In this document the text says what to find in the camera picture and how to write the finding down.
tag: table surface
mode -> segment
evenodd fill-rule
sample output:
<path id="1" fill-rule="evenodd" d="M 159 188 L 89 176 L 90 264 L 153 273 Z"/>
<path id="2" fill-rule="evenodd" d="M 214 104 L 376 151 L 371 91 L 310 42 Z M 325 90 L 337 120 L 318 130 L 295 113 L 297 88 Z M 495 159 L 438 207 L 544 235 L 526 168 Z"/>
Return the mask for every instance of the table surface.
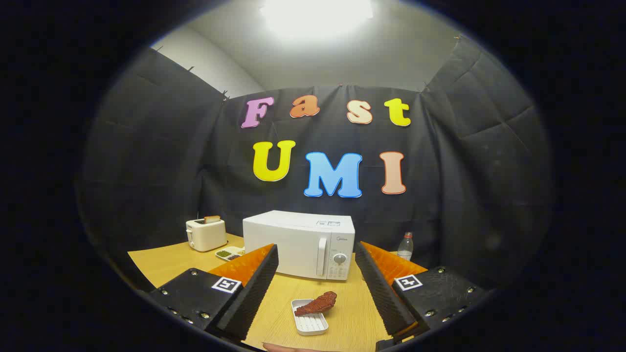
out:
<path id="1" fill-rule="evenodd" d="M 159 287 L 190 267 L 209 271 L 226 261 L 215 256 L 221 248 L 243 247 L 243 237 L 228 234 L 228 244 L 208 252 L 198 252 L 187 242 L 172 246 L 128 252 L 139 270 Z M 350 263 L 346 281 L 309 279 L 276 273 L 259 311 L 252 321 L 245 344 L 265 350 L 263 342 L 321 351 L 374 351 L 376 341 L 390 339 L 376 310 L 361 270 Z M 324 313 L 325 334 L 299 335 L 291 313 L 294 299 L 316 298 L 326 291 L 337 293 L 335 306 Z"/>

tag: meat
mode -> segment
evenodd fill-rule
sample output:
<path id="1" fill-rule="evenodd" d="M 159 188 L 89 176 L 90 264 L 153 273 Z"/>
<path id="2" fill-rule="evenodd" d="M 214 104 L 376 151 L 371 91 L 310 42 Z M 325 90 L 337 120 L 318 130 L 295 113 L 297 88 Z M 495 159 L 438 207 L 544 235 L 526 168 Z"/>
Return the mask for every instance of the meat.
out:
<path id="1" fill-rule="evenodd" d="M 332 291 L 325 292 L 323 295 L 315 298 L 309 304 L 297 308 L 295 310 L 295 316 L 303 316 L 305 314 L 312 313 L 323 313 L 335 306 L 335 299 L 337 299 L 336 293 Z"/>

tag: white wall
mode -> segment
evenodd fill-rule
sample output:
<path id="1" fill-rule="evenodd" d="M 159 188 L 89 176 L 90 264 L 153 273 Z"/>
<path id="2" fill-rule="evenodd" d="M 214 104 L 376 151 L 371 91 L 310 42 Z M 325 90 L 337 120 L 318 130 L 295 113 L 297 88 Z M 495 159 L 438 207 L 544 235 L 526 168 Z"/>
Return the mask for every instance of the white wall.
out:
<path id="1" fill-rule="evenodd" d="M 264 91 L 244 69 L 220 48 L 192 28 L 182 26 L 152 45 L 218 91 L 228 90 L 227 96 L 235 98 Z"/>

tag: white toaster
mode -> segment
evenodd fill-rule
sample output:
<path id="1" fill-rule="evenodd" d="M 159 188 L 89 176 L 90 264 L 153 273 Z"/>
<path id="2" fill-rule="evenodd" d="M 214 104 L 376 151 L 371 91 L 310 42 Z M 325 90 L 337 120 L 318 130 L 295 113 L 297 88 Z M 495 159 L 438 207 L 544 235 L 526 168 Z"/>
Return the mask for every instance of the white toaster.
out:
<path id="1" fill-rule="evenodd" d="M 196 251 L 206 252 L 228 243 L 224 220 L 205 224 L 204 219 L 187 221 L 189 246 Z"/>

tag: hand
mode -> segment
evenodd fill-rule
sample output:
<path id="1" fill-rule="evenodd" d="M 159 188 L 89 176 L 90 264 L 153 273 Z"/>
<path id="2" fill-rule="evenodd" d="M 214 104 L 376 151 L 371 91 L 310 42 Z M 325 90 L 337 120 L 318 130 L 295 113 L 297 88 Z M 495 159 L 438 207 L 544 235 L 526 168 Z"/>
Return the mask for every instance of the hand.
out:
<path id="1" fill-rule="evenodd" d="M 309 349 L 309 348 L 284 347 L 284 346 L 279 346 L 277 344 L 265 343 L 265 342 L 263 343 L 263 348 L 265 348 L 267 352 L 324 352 L 324 351 L 318 351 L 316 349 Z"/>

